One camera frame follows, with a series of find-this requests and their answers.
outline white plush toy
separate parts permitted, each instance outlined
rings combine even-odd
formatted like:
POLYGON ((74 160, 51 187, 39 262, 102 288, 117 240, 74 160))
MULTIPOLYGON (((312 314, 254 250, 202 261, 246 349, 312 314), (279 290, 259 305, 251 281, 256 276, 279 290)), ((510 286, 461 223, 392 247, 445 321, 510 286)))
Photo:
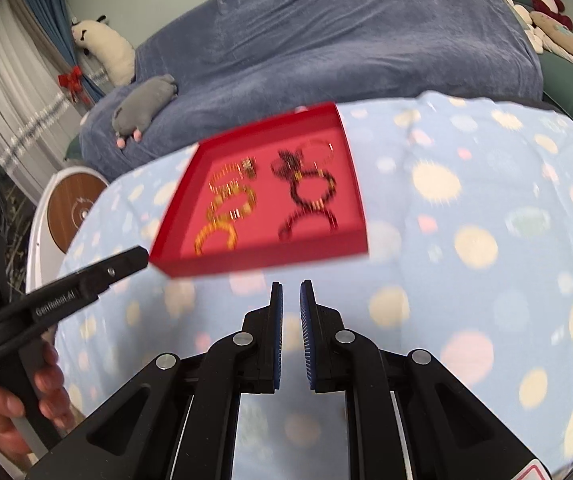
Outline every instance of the white plush toy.
POLYGON ((131 83, 135 76, 135 50, 115 30, 102 23, 106 16, 95 22, 85 20, 71 27, 75 44, 91 52, 104 65, 114 86, 131 83))

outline red tray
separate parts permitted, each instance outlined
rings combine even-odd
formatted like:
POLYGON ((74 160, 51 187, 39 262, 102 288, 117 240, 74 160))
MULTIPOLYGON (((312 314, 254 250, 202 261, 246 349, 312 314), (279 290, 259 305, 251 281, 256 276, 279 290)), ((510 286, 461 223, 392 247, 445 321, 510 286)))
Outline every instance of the red tray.
MULTIPOLYGON (((325 189, 326 181, 316 178, 302 181, 300 191, 305 199, 314 200, 325 189)), ((218 213, 243 202, 244 195, 234 197, 218 213)), ((342 121, 331 103, 241 126, 202 142, 169 203, 150 261, 169 276, 199 276, 326 260, 367 250, 358 179, 342 121), (330 230, 324 216, 308 216, 294 224, 289 240, 281 241, 278 230, 298 206, 289 194, 289 183, 274 176, 270 164, 278 158, 278 150, 295 151, 310 140, 330 142, 333 146, 333 160, 322 168, 337 183, 337 193, 327 208, 337 218, 338 228, 330 230), (251 215, 233 224, 238 235, 236 248, 227 250, 227 234, 216 232, 198 256, 195 238, 207 224, 206 210, 214 199, 208 185, 211 176, 225 164, 249 156, 255 159, 257 178, 240 183, 256 192, 257 204, 251 215)))

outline black handle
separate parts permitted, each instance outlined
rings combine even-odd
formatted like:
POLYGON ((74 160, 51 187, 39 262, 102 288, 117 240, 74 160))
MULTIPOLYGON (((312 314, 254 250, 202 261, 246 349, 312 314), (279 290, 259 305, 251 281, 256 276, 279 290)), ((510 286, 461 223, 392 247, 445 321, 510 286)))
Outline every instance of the black handle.
POLYGON ((53 449, 62 439, 53 423, 40 412, 40 395, 33 383, 35 372, 45 365, 43 345, 41 339, 35 339, 0 359, 0 386, 24 404, 25 416, 14 418, 13 424, 38 458, 53 449))

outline silver bolt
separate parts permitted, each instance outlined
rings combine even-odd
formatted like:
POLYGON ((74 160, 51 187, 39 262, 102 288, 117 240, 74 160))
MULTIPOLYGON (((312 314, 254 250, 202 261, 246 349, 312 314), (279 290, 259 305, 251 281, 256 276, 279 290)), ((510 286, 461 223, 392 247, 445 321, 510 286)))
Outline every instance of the silver bolt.
POLYGON ((247 346, 253 342, 253 336, 248 332, 238 332, 233 336, 233 342, 237 346, 247 346))
POLYGON ((356 340, 356 335, 351 330, 340 330, 336 333, 335 338, 338 343, 348 344, 356 340))
POLYGON ((431 354, 426 350, 416 350, 411 354, 411 359, 419 365, 428 365, 431 362, 431 354))
POLYGON ((177 359, 171 354, 163 354, 155 360, 155 365, 160 370, 168 370, 169 368, 173 368, 176 362, 177 359))

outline red bow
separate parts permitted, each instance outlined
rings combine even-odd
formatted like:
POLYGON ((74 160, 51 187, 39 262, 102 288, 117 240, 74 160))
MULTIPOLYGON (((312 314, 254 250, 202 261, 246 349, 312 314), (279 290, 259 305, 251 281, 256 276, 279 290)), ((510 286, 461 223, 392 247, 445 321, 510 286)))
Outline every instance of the red bow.
POLYGON ((79 96, 84 104, 90 105, 90 99, 82 86, 82 76, 82 69, 76 65, 70 74, 59 75, 57 81, 61 87, 71 92, 71 101, 73 101, 73 103, 77 102, 79 96))

